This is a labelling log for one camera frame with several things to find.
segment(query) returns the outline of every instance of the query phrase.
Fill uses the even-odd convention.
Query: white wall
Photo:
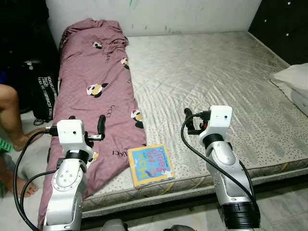
[[[117,20],[126,36],[247,30],[261,0],[46,0],[58,44],[70,24]]]

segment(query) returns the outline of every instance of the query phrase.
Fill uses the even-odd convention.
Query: book
[[[136,188],[174,178],[165,144],[129,149],[128,159]]]

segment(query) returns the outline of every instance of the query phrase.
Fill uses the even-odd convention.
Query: mattress
[[[84,201],[84,217],[214,192],[205,162],[181,141],[185,107],[233,108],[227,141],[254,184],[308,173],[308,118],[270,82],[287,65],[248,33],[132,37],[127,54],[147,145],[167,145],[175,178],[135,189],[128,168]]]

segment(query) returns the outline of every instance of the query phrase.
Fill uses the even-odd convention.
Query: knee
[[[17,91],[7,85],[0,84],[0,107],[18,103]]]

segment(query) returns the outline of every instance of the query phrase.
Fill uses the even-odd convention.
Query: person's leg
[[[4,158],[0,156],[0,181],[3,183],[4,187],[10,192],[13,192],[13,173],[6,168]],[[21,191],[26,184],[26,180],[17,178],[17,194],[20,196]],[[34,184],[30,184],[25,193],[25,197],[29,197],[34,194],[38,188]]]
[[[44,128],[39,128],[24,134],[19,115],[17,92],[14,88],[3,84],[0,84],[0,125],[8,133],[16,151],[22,150],[34,133],[44,130]]]

